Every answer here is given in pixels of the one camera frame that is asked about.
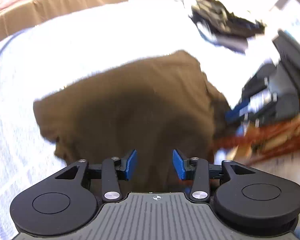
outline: brown cloth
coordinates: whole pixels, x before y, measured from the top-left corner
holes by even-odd
[[[212,140],[225,135],[229,109],[185,51],[123,65],[34,102],[41,135],[56,142],[55,155],[67,163],[101,163],[136,149],[127,190],[137,192],[169,190],[177,180],[175,148],[213,160]]]

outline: blue gripper pad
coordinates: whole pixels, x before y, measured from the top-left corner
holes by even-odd
[[[129,180],[132,178],[133,172],[137,166],[137,151],[134,150],[129,159],[127,160],[127,166],[125,170],[126,179]]]
[[[172,161],[173,161],[173,166],[176,169],[179,179],[185,180],[186,179],[185,165],[183,163],[183,159],[180,157],[177,150],[173,150]]]

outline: ribbed gray plate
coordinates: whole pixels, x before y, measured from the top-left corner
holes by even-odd
[[[40,238],[21,233],[15,240]],[[210,206],[189,202],[183,193],[130,193],[105,204],[93,222],[72,234],[45,240],[258,240],[224,226]],[[297,240],[292,234],[267,240]]]

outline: beige bed skirt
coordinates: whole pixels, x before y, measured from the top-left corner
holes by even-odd
[[[127,0],[23,0],[0,12],[0,41],[57,16]]]

